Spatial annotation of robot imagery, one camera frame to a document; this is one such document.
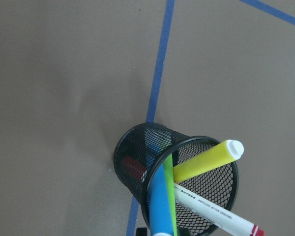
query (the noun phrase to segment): yellow highlighter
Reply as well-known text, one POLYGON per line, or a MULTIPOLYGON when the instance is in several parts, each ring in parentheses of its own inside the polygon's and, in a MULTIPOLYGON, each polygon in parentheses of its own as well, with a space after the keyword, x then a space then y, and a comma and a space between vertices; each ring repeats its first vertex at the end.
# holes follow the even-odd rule
POLYGON ((174 182, 179 183, 241 158, 244 146, 237 140, 225 140, 211 149, 173 167, 174 182))

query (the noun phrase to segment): metal mesh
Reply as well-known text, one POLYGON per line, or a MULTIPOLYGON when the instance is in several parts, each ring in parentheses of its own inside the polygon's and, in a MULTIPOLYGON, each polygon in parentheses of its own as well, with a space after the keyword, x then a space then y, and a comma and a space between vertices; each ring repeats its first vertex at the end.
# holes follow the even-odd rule
MULTIPOLYGON (((157 123, 135 126, 122 137, 115 150, 115 171, 141 204, 148 226, 149 182, 165 158, 172 154, 175 166, 218 143, 209 137, 188 137, 157 123)), ((223 208, 231 209, 237 190, 236 164, 222 166, 179 184, 223 208)), ((177 227, 188 228, 192 236, 208 235, 216 228, 179 204, 176 204, 176 215, 177 227)))

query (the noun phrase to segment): gray surface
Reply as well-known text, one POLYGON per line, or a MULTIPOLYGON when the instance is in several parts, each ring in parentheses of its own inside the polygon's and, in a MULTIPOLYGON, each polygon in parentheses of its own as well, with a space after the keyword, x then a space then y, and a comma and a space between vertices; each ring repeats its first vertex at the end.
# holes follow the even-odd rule
MULTIPOLYGON (((295 15, 295 0, 266 2, 295 15)), ((164 3, 0 0, 0 236, 125 235, 112 154, 145 120, 164 3)), ((241 140, 233 212, 295 235, 294 26, 178 0, 156 121, 241 140)))

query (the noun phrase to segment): black mesh pencil holder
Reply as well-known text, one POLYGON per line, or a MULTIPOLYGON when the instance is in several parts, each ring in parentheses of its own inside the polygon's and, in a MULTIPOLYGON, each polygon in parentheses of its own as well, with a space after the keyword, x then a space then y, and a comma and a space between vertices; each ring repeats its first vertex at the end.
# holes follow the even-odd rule
MULTIPOLYGON (((157 168, 172 154, 176 166, 219 144, 205 136, 189 137, 158 123, 143 123, 130 129, 117 144, 114 168, 120 181, 141 204, 149 226, 148 190, 157 168)), ((238 183, 236 163, 224 165, 179 183, 190 191, 230 210, 238 183)), ((186 207, 176 204, 177 227, 187 228, 192 236, 205 236, 217 227, 186 207)))

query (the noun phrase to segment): blue line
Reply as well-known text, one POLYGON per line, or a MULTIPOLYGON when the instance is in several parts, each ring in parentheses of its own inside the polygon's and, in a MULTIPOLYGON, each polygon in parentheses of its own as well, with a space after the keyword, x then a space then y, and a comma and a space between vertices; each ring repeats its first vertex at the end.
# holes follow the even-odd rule
POLYGON ((259 0, 240 0, 248 5, 251 5, 261 11, 264 11, 272 16, 275 16, 283 21, 286 21, 292 25, 295 25, 295 17, 289 14, 286 14, 283 11, 280 11, 270 5, 267 5, 259 0))
MULTIPOLYGON (((169 33, 171 30, 174 5, 175 5, 175 0, 167 0, 161 38, 160 38, 159 47, 158 47, 152 89, 151 89, 151 94, 149 97, 146 122, 153 122, 155 118, 157 100, 159 95, 159 89, 161 87, 161 80, 162 80, 162 74, 163 74, 163 68, 164 68, 164 60, 166 56, 169 33)), ((132 197, 126 236, 134 236, 138 209, 139 209, 139 203, 134 197, 132 197)))
POLYGON ((164 60, 165 60, 165 56, 166 56, 166 49, 167 49, 167 44, 168 44, 168 39, 169 39, 169 33, 171 30, 174 5, 175 5, 175 0, 167 0, 165 14, 164 14, 164 20, 163 20, 163 28, 162 28, 161 38, 159 41, 158 54, 157 54, 157 60, 156 60, 156 65, 155 65, 152 89, 151 89, 151 94, 149 97, 146 122, 153 122, 154 118, 155 118, 159 89, 161 87, 164 60))

